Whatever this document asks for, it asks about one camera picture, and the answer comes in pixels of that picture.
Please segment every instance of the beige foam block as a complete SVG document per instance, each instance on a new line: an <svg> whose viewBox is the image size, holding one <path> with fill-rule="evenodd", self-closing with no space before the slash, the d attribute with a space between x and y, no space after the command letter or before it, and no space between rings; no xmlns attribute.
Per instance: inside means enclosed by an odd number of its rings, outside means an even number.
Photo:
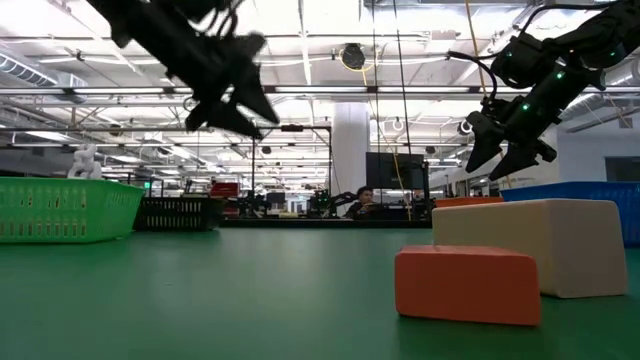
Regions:
<svg viewBox="0 0 640 360"><path fill-rule="evenodd" d="M622 295L627 267L618 208L611 201L548 199L433 211L437 245L478 245L533 257L543 294Z"/></svg>

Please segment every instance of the white column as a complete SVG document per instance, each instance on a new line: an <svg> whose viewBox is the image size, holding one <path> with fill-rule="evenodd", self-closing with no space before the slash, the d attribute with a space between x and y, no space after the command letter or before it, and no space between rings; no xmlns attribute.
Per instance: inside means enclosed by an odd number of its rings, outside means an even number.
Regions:
<svg viewBox="0 0 640 360"><path fill-rule="evenodd" d="M369 105L337 103L332 123L333 169L331 196L355 193L367 184L366 152L369 151Z"/></svg>

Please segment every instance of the white figurine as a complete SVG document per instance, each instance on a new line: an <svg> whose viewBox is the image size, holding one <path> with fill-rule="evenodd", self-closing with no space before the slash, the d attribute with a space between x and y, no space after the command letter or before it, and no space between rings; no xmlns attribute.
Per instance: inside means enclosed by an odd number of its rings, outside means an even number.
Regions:
<svg viewBox="0 0 640 360"><path fill-rule="evenodd" d="M102 166L94 161L98 147L95 144L83 144L73 153L73 166L67 174L68 178L101 179Z"/></svg>

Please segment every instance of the table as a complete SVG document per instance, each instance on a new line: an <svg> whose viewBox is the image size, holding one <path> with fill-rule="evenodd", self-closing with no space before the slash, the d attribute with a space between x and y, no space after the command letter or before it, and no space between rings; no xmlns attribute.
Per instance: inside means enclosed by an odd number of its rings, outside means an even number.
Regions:
<svg viewBox="0 0 640 360"><path fill-rule="evenodd" d="M399 317L394 255L430 241L221 229L1 246L0 359L640 358L640 250L627 252L629 296L544 298L531 329Z"/></svg>

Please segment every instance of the blue plastic bin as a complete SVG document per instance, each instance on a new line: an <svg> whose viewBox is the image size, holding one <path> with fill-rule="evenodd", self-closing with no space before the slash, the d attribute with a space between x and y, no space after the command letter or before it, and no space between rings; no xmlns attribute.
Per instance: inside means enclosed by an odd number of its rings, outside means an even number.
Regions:
<svg viewBox="0 0 640 360"><path fill-rule="evenodd" d="M536 199L614 201L620 212L625 246L640 246L640 183L576 181L502 190L501 193L505 201Z"/></svg>

